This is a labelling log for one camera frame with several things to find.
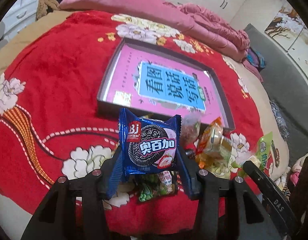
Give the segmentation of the pink quilt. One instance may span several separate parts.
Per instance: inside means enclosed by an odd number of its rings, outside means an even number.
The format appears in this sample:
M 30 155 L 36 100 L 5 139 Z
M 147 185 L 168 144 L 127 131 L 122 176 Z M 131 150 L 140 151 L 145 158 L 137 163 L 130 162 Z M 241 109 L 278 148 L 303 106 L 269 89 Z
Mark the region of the pink quilt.
M 164 0 L 62 0 L 62 10 L 99 10 L 166 24 L 242 63 L 260 81 L 259 71 L 247 61 L 250 40 L 214 12 L 193 3 L 173 5 Z

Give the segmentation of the blue Oreo-style cookie packet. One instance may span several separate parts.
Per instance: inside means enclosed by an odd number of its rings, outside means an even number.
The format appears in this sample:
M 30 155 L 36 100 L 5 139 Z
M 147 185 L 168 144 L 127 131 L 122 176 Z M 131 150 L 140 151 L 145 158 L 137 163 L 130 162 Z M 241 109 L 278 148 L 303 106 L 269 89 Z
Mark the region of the blue Oreo-style cookie packet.
M 136 116 L 129 109 L 119 113 L 119 148 L 108 180 L 106 197 L 111 198 L 121 181 L 130 175 L 168 171 L 174 164 L 182 118 L 174 115 L 161 121 Z

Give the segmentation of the white drawer cabinet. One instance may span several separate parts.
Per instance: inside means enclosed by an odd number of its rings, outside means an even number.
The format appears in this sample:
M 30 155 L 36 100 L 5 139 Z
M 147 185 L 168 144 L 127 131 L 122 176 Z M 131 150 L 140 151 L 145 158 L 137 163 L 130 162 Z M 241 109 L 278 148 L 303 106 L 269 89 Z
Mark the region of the white drawer cabinet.
M 39 0 L 17 0 L 0 22 L 0 49 L 35 22 Z

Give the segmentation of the light green snack packet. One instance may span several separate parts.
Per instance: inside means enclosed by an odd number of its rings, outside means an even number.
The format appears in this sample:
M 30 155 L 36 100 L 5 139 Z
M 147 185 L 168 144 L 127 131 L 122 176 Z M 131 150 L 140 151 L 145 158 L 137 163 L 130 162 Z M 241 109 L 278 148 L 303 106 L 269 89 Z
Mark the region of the light green snack packet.
M 246 161 L 252 161 L 262 171 L 267 167 L 273 139 L 272 132 L 263 135 L 258 140 L 254 150 L 251 150 L 250 144 L 243 134 L 232 133 L 230 139 L 232 141 L 230 165 L 233 168 L 242 167 Z

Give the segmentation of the green peas snack packet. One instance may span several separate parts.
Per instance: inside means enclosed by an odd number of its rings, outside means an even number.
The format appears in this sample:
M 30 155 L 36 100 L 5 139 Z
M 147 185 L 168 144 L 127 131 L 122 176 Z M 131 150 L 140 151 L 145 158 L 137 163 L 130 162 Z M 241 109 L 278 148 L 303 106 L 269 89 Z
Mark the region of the green peas snack packet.
M 158 197 L 173 196 L 178 192 L 176 176 L 172 171 L 138 175 L 135 177 L 135 183 L 141 203 Z

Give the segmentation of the orange biscuit packet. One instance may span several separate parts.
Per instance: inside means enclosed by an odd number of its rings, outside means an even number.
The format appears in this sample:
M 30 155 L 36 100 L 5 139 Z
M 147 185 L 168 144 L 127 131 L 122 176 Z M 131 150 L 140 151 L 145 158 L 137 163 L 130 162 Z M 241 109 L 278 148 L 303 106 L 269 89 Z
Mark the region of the orange biscuit packet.
M 200 169 L 213 165 L 227 166 L 232 152 L 231 141 L 223 135 L 221 118 L 216 118 L 204 130 L 196 148 L 195 161 Z

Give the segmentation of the small dark candy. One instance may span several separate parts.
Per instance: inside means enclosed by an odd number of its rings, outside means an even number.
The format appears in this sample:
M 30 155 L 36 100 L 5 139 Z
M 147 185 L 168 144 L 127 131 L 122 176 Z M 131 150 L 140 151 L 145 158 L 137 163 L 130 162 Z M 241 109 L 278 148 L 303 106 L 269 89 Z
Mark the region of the small dark candy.
M 189 159 L 195 159 L 196 153 L 195 153 L 195 151 L 192 148 L 188 148 L 188 149 L 186 149 L 184 151 L 185 151 L 186 156 Z

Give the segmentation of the clear red date snack bag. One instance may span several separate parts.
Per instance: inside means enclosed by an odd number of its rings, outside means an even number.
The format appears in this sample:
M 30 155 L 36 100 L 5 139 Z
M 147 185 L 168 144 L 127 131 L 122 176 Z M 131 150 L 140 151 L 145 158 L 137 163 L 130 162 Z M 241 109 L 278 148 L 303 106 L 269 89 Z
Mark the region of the clear red date snack bag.
M 200 134 L 201 114 L 189 113 L 182 118 L 180 145 L 186 148 L 189 144 L 193 144 Z

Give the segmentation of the red floral blanket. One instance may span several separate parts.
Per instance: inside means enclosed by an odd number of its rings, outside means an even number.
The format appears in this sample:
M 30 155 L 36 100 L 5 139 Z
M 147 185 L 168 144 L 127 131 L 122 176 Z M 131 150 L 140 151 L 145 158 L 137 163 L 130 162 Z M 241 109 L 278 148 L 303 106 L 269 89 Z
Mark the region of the red floral blanket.
M 110 57 L 133 29 L 141 38 L 211 67 L 235 123 L 234 158 L 257 148 L 277 125 L 260 79 L 223 56 L 189 16 L 57 11 L 26 27 L 0 51 L 0 196 L 32 215 L 53 182 L 98 166 L 118 140 L 117 119 L 96 113 Z

